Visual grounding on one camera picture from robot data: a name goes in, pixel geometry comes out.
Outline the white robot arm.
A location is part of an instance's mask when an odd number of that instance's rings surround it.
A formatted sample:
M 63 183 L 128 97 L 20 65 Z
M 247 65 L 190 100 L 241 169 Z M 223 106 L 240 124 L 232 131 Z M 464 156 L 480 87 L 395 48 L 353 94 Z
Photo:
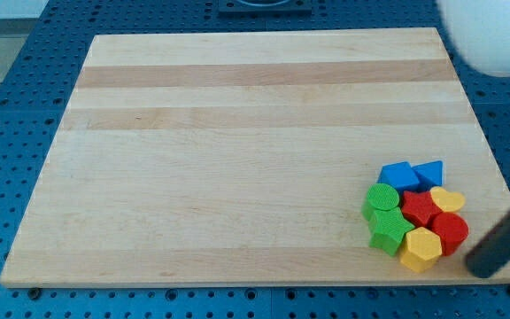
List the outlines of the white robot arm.
M 481 74 L 510 77 L 510 0 L 437 0 L 457 52 Z

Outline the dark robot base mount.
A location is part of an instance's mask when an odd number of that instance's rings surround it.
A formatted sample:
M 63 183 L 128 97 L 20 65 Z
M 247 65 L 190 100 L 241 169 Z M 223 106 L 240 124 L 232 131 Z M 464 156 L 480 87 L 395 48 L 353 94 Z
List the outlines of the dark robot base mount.
M 309 13 L 312 0 L 218 0 L 220 15 Z

